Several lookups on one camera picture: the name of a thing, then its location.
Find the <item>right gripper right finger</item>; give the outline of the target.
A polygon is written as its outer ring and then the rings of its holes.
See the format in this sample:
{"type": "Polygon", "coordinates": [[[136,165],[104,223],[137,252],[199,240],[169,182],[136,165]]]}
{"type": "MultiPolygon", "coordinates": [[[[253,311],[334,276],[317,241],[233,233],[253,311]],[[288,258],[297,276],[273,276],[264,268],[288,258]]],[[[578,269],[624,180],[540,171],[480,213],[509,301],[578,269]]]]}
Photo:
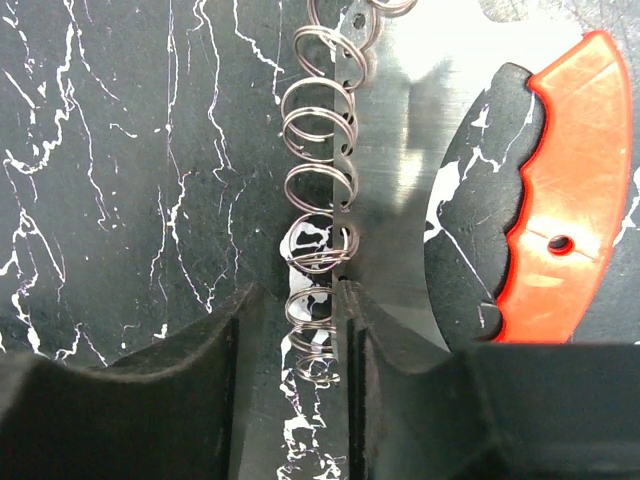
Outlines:
{"type": "Polygon", "coordinates": [[[449,353],[337,287],[354,479],[635,479],[639,350],[481,343],[449,353]]]}

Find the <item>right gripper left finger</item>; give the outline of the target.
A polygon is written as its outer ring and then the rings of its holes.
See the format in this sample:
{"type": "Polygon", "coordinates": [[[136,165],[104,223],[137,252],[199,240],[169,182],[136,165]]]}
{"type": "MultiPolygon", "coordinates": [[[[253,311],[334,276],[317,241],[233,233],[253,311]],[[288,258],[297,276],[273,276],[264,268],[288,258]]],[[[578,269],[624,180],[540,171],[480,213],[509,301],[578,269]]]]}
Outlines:
{"type": "Polygon", "coordinates": [[[235,479],[260,339],[260,288],[103,368],[1,358],[5,479],[235,479]]]}

